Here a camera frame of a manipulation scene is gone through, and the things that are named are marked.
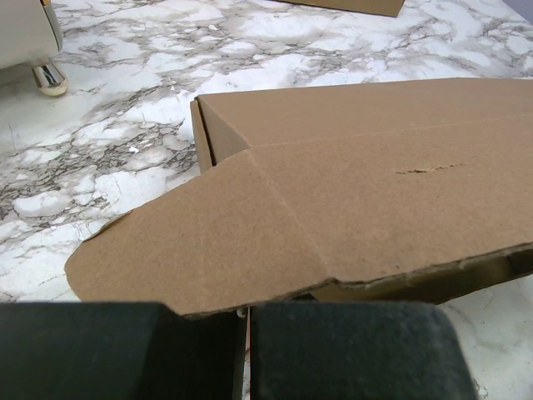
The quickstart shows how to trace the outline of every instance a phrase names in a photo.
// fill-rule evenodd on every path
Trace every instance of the cardboard box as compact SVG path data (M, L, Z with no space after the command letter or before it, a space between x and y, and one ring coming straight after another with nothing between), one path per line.
M397 17L405 0L278 0L283 3L304 4L337 10Z
M207 94L192 116L202 175L80 246L82 300L440 303L533 271L533 81Z

